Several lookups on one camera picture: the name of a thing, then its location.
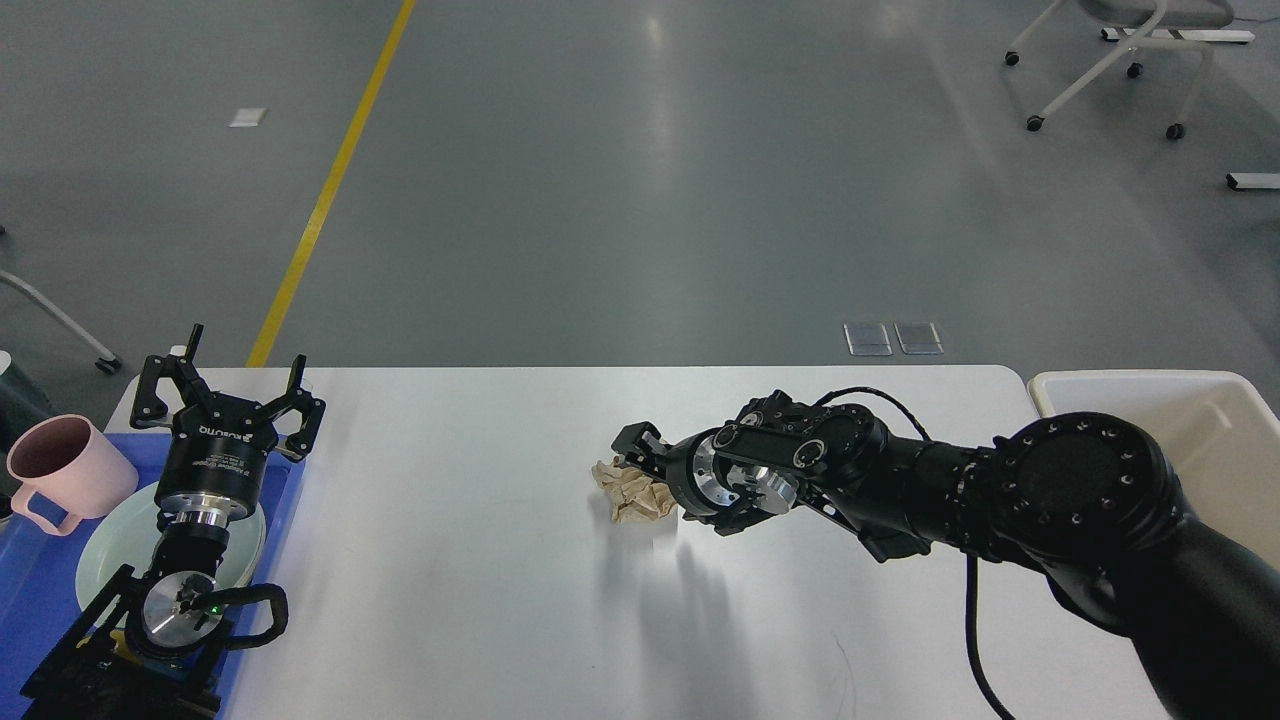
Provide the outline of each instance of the caster wheel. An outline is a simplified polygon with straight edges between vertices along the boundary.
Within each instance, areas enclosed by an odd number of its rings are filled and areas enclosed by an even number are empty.
[[[123,364],[120,363],[119,357],[116,357],[115,360],[106,360],[106,359],[99,357],[97,363],[93,363],[93,365],[99,370],[102,370],[102,374],[114,375],[115,372],[119,370]]]

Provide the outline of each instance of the gray floor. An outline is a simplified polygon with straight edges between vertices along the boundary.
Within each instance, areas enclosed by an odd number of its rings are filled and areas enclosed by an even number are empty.
[[[134,366],[197,320],[243,364],[398,6],[0,6],[0,266]],[[1183,54],[1023,129],[1111,47],[1069,8],[1006,68],[1041,8],[420,3],[271,364],[1204,368],[1280,406],[1280,193],[1222,182],[1280,170],[1280,22],[1171,143]],[[0,318],[105,420],[123,377]],[[854,359],[846,320],[947,351]]]

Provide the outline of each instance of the crumpled paper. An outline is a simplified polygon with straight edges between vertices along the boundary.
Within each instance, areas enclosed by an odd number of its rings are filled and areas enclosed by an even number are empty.
[[[618,468],[596,462],[591,468],[595,484],[604,489],[613,505],[614,523],[653,523],[676,509],[676,498],[666,483],[655,482],[635,468]]]

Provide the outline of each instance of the pink mug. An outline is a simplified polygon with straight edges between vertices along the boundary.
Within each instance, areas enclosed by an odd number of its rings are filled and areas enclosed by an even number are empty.
[[[67,536],[81,520],[106,515],[138,487],[137,468],[82,415],[32,427],[13,443],[5,465],[22,480],[13,511],[51,536]],[[67,510],[61,525],[27,507],[37,492]]]

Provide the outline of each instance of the white plastic container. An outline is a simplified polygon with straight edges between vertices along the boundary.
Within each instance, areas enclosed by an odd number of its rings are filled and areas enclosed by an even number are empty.
[[[1093,410],[1147,430],[1211,528],[1280,568],[1280,420],[1249,380],[1213,370],[1041,373],[1042,416]]]

